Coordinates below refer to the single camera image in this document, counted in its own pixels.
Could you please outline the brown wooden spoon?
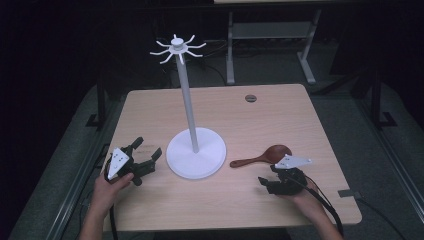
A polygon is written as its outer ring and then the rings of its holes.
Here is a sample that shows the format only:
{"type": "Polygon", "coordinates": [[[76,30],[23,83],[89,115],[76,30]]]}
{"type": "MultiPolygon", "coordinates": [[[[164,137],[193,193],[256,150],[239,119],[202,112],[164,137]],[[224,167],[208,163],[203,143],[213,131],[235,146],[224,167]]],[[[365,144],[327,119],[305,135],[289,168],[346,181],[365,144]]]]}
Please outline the brown wooden spoon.
{"type": "Polygon", "coordinates": [[[273,145],[267,148],[260,156],[249,158],[249,159],[240,159],[233,160],[230,162],[231,168],[239,168],[253,163],[268,163],[276,164],[286,155],[291,155],[292,151],[285,145],[273,145]]]}

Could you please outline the black metal stand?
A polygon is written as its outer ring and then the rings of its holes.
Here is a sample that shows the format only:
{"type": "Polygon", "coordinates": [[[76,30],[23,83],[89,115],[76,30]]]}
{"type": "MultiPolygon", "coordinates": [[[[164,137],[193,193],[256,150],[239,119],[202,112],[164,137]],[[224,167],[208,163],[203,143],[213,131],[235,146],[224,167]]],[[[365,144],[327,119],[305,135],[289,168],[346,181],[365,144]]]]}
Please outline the black metal stand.
{"type": "Polygon", "coordinates": [[[104,81],[101,77],[96,82],[97,90],[97,113],[92,114],[87,123],[86,127],[95,127],[98,131],[102,129],[106,121],[106,100],[105,100],[105,88],[104,81]]]}
{"type": "Polygon", "coordinates": [[[381,110],[382,82],[377,69],[369,74],[370,118],[373,125],[382,130],[384,127],[396,127],[397,123],[389,112],[381,110]]]}

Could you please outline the person's right hand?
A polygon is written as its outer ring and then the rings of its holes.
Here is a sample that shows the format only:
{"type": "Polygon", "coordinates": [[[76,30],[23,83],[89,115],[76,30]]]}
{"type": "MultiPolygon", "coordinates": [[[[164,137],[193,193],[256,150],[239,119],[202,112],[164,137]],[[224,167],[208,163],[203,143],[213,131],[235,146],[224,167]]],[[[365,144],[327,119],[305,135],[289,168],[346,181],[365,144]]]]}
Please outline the person's right hand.
{"type": "Polygon", "coordinates": [[[308,219],[325,215],[326,212],[320,203],[309,191],[303,189],[295,195],[280,195],[280,198],[290,201],[308,219]]]}

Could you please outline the person's left hand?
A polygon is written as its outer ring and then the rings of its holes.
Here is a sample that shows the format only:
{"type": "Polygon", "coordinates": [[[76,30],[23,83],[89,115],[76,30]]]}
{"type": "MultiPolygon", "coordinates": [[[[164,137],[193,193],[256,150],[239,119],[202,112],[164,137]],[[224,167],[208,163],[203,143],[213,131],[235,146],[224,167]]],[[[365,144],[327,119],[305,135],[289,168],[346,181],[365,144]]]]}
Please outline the person's left hand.
{"type": "Polygon", "coordinates": [[[103,176],[99,176],[95,180],[94,192],[91,199],[90,211],[96,215],[105,216],[107,211],[112,207],[118,193],[130,185],[134,175],[126,174],[108,182],[103,176]]]}

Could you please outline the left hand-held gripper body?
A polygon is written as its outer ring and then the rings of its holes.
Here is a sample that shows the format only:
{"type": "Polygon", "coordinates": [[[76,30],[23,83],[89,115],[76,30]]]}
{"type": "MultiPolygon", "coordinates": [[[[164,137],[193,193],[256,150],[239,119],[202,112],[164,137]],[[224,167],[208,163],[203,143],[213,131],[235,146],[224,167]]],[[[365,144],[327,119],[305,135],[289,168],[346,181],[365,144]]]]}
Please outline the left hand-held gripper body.
{"type": "Polygon", "coordinates": [[[142,185],[142,178],[155,171],[156,162],[151,160],[151,157],[137,163],[133,158],[133,151],[129,146],[124,148],[115,148],[111,157],[106,163],[104,173],[105,179],[110,182],[115,176],[123,177],[126,174],[134,175],[132,182],[135,186],[142,185]]]}

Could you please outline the white metal desk frame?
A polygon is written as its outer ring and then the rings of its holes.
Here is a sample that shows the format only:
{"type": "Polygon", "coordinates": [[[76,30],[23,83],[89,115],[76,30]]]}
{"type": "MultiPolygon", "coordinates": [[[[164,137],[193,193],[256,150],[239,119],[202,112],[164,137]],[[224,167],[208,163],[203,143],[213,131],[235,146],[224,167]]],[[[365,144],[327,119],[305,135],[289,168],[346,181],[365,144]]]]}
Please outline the white metal desk frame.
{"type": "Polygon", "coordinates": [[[321,9],[316,9],[309,21],[238,22],[234,20],[234,12],[230,11],[227,27],[226,83],[228,85],[236,83],[233,58],[234,40],[297,39],[305,41],[303,50],[297,53],[297,58],[307,83],[314,85],[316,80],[308,63],[308,54],[321,13],[321,9]]]}

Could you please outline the grey tape strip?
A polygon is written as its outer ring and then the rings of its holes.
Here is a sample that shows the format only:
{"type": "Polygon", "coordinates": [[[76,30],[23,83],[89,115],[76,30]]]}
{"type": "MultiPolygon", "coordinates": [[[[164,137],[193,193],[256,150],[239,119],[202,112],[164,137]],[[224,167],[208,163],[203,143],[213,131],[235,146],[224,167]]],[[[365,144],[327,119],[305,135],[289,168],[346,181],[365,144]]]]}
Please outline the grey tape strip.
{"type": "Polygon", "coordinates": [[[359,192],[353,191],[351,189],[338,190],[338,194],[339,194],[340,198],[345,198],[345,197],[353,197],[354,199],[361,199],[362,198],[362,195],[359,192]]]}

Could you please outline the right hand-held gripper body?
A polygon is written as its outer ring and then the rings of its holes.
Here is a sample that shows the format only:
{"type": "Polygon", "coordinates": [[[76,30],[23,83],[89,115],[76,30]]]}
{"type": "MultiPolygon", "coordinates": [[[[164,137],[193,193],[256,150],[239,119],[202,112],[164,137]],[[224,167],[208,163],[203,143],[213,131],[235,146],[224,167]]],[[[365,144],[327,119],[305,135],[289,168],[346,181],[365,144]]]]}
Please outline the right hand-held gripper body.
{"type": "Polygon", "coordinates": [[[295,195],[307,186],[304,172],[301,166],[311,164],[312,160],[291,155],[286,155],[278,163],[274,164],[278,169],[283,169],[283,174],[277,175],[276,186],[266,187],[269,194],[295,195]]]}

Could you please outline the white hook rack stand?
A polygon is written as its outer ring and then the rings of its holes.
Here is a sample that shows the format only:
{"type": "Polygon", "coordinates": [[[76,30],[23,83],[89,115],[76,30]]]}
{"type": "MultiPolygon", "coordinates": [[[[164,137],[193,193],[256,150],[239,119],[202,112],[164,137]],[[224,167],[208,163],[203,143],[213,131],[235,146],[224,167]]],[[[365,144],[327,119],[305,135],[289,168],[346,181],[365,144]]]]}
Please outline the white hook rack stand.
{"type": "Polygon", "coordinates": [[[195,123],[185,55],[200,58],[192,49],[200,49],[205,43],[192,45],[194,38],[184,40],[174,34],[169,44],[157,41],[164,48],[162,52],[151,52],[155,56],[167,54],[161,64],[175,58],[188,129],[175,135],[169,142],[166,160],[176,175],[189,180],[205,179],[215,174],[223,166],[227,154],[226,144],[217,132],[197,127],[195,123]]]}

